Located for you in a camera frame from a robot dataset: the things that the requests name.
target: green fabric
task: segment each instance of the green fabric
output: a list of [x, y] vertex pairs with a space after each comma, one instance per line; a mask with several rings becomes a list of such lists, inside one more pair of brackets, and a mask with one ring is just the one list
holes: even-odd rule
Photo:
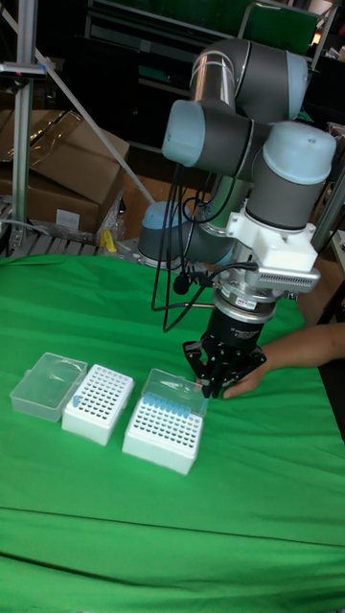
[[[153, 278], [111, 258], [1, 262], [1, 613], [344, 605], [345, 449], [316, 369], [211, 400], [186, 477], [121, 452], [150, 369], [191, 378], [181, 344], [209, 318], [194, 309], [163, 334]], [[302, 326], [297, 305], [281, 301], [261, 341]], [[13, 412], [10, 391], [45, 352], [135, 379], [107, 447]]]

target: aluminum pole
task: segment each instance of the aluminum pole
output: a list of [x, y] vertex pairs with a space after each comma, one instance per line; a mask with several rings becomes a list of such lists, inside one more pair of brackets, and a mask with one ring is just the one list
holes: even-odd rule
[[[21, 64], [35, 63], [35, 35], [37, 23], [37, 0], [19, 0], [17, 63], [18, 76]], [[27, 194], [29, 182], [30, 129], [33, 107], [34, 81], [19, 89], [15, 96], [14, 152], [13, 152], [13, 201], [12, 219], [27, 220]], [[10, 247], [20, 246], [24, 236], [23, 227], [13, 224]]]

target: yellow object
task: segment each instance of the yellow object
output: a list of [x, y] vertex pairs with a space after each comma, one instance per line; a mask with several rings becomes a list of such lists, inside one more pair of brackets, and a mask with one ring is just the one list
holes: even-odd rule
[[100, 247], [106, 247], [110, 253], [116, 253], [117, 251], [109, 228], [104, 228], [102, 232]]

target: white tip rack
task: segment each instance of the white tip rack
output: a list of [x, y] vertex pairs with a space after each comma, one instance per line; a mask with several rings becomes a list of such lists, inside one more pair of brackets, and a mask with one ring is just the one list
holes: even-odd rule
[[95, 364], [68, 402], [62, 429], [106, 445], [133, 387], [130, 376]]
[[144, 394], [128, 424], [123, 451], [188, 474], [196, 460], [203, 419], [186, 406]]

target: clear plastic lid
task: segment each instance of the clear plastic lid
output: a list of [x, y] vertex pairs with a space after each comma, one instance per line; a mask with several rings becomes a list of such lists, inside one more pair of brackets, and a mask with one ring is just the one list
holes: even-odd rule
[[202, 385], [187, 381], [183, 376], [152, 369], [143, 388], [143, 397], [150, 404], [185, 417], [190, 413], [206, 415], [208, 398], [202, 394]]

